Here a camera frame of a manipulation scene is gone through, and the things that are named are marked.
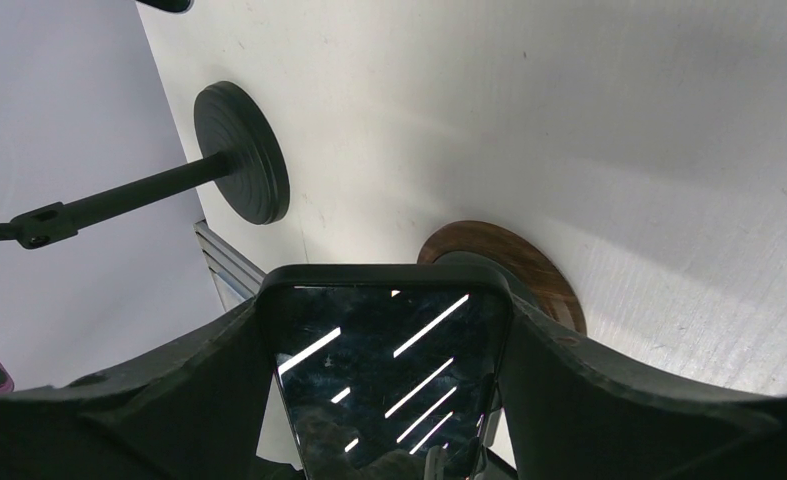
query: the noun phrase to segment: white surface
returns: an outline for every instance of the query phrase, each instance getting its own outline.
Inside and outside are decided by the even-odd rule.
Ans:
[[[0,0],[0,222],[183,162],[133,2]],[[221,313],[192,193],[36,251],[0,243],[0,360],[66,384]]]
[[[478,219],[540,247],[596,340],[787,394],[787,1],[198,2],[141,8],[188,159],[196,94],[245,88],[290,213],[210,227],[264,269],[412,262]]]

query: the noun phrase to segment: round black base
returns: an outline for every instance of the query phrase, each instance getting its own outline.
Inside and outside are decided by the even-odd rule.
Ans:
[[[278,140],[263,112],[231,82],[215,83],[196,97],[196,136],[203,157],[219,153],[231,174],[215,181],[231,208],[248,222],[284,218],[290,182]]]

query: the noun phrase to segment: adjustable arm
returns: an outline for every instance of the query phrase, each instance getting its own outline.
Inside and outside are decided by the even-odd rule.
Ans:
[[[73,237],[78,230],[229,175],[226,157],[216,153],[151,177],[69,204],[53,203],[0,223],[0,241],[16,240],[36,249]]]

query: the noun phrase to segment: white table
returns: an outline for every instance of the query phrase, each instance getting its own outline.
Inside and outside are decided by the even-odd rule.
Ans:
[[[280,223],[212,185],[210,227],[264,269],[413,262],[461,219],[549,255],[596,340],[787,393],[787,2],[200,1],[141,16],[190,160],[231,80],[292,184]]]

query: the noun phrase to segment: wooden disc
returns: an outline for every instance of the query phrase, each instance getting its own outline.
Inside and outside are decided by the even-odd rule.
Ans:
[[[450,223],[426,240],[417,263],[434,263],[450,252],[475,253],[505,267],[528,287],[543,313],[567,328],[587,333],[584,312],[567,279],[519,235],[485,222]]]

